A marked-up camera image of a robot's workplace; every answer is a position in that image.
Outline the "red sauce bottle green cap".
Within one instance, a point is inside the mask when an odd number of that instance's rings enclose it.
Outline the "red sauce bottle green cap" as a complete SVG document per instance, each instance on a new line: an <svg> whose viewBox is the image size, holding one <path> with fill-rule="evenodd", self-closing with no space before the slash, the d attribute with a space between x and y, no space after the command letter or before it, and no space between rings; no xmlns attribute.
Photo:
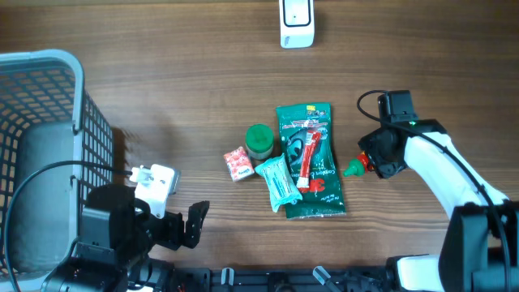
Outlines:
<svg viewBox="0 0 519 292"><path fill-rule="evenodd" d="M357 176L361 177L364 174L374 170L370 158L365 152L361 152L354 159L352 159L346 170L343 172L345 177Z"/></svg>

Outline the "small red snack box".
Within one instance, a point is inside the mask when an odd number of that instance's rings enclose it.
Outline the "small red snack box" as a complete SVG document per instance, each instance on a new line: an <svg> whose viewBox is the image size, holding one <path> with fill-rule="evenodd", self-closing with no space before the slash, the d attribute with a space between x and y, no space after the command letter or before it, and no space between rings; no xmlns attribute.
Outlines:
<svg viewBox="0 0 519 292"><path fill-rule="evenodd" d="M234 151L223 155L233 182L240 181L255 173L254 167L244 147L240 146Z"/></svg>

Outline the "green 3M gloves package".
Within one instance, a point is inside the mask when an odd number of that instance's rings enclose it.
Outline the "green 3M gloves package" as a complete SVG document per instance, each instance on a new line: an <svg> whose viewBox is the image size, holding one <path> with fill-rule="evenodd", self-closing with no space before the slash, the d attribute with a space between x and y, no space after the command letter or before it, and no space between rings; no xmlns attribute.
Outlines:
<svg viewBox="0 0 519 292"><path fill-rule="evenodd" d="M308 187L300 188L300 200L285 206L289 219L332 217L346 213L341 179L332 150L332 111L329 103L284 105L276 108L281 151L293 181L302 176L305 147L310 132L320 133L312 144Z"/></svg>

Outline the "mint green tissue pack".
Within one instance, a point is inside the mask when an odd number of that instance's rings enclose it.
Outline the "mint green tissue pack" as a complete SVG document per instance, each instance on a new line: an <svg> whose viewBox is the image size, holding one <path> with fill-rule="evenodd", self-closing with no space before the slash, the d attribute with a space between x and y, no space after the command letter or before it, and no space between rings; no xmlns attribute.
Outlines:
<svg viewBox="0 0 519 292"><path fill-rule="evenodd" d="M285 154L267 159L255 167L255 172L267 183L272 210L277 213L282 205L296 204L302 194L291 178Z"/></svg>

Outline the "green lid jar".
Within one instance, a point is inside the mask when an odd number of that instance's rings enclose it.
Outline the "green lid jar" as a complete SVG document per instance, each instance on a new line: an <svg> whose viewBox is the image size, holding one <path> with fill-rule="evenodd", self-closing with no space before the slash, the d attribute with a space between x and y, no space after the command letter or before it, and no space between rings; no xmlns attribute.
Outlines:
<svg viewBox="0 0 519 292"><path fill-rule="evenodd" d="M273 151L274 134L267 125L255 124L247 129L245 142L249 155L262 161L268 159Z"/></svg>

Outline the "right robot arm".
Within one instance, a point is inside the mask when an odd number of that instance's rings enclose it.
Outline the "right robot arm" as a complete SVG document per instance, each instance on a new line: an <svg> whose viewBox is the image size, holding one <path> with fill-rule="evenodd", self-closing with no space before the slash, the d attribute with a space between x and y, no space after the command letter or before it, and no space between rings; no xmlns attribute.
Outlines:
<svg viewBox="0 0 519 292"><path fill-rule="evenodd" d="M380 128L362 137L354 174L391 178L411 169L446 212L449 225L439 255L393 257L394 291L516 291L518 205L487 183L456 150L435 119L421 120L410 92L379 90Z"/></svg>

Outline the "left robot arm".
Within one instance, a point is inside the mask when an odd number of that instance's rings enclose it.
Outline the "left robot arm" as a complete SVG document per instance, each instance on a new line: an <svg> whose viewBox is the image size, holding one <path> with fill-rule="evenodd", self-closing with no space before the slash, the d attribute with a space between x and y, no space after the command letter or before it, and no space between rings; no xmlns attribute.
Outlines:
<svg viewBox="0 0 519 292"><path fill-rule="evenodd" d="M109 184L92 190L80 216L79 237L66 258L48 275L43 291L201 291L192 277L180 276L174 266L152 260L156 245L176 251L195 248L210 203L180 213L152 215L148 203L132 187Z"/></svg>

